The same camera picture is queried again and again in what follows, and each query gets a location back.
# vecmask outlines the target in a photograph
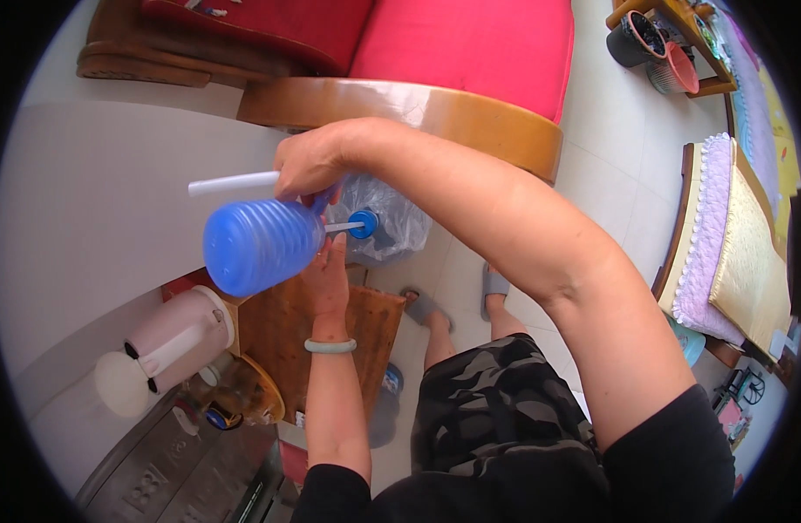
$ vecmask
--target wooden chair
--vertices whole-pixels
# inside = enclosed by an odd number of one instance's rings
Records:
[[[516,105],[433,85],[355,78],[277,78],[249,84],[238,120],[306,130],[381,116],[512,163],[553,185],[562,131]]]
[[[382,116],[554,184],[573,44],[569,0],[470,0],[461,9],[478,16],[447,39],[460,15],[447,0],[253,1],[222,0],[229,15],[215,18],[180,0],[102,0],[78,75],[232,85],[245,89],[239,120],[290,130]],[[298,14],[299,24],[285,19]],[[423,33],[420,19],[429,22]]]

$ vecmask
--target pink basket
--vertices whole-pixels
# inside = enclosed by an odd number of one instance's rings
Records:
[[[700,81],[693,62],[685,55],[681,47],[668,42],[666,44],[667,60],[662,64],[647,62],[645,70],[647,78],[660,93],[698,93]]]

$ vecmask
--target kettle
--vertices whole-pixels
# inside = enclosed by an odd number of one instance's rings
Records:
[[[234,341],[235,324],[223,300],[197,285],[159,306],[124,340],[123,352],[98,359],[98,395],[119,416],[138,416],[147,408],[149,392],[169,391]]]

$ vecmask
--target plastic bag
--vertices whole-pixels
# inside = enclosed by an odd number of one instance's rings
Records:
[[[383,267],[412,256],[426,245],[432,218],[368,174],[348,177],[339,203],[328,207],[325,216],[329,224],[338,224],[366,209],[378,216],[379,225],[368,238],[348,236],[349,263]]]

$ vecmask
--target hand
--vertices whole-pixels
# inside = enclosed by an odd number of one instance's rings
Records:
[[[345,273],[345,245],[347,235],[337,234],[325,238],[322,250],[311,264],[301,271],[301,279],[313,298],[314,323],[322,320],[342,322],[345,326],[345,309],[348,308],[348,275]]]
[[[276,198],[292,201],[301,197],[301,202],[310,207],[317,193],[347,173],[357,171],[349,144],[357,141],[371,120],[375,119],[336,121],[281,141],[272,164],[273,169],[281,172],[275,187]],[[330,204],[338,201],[339,192]]]

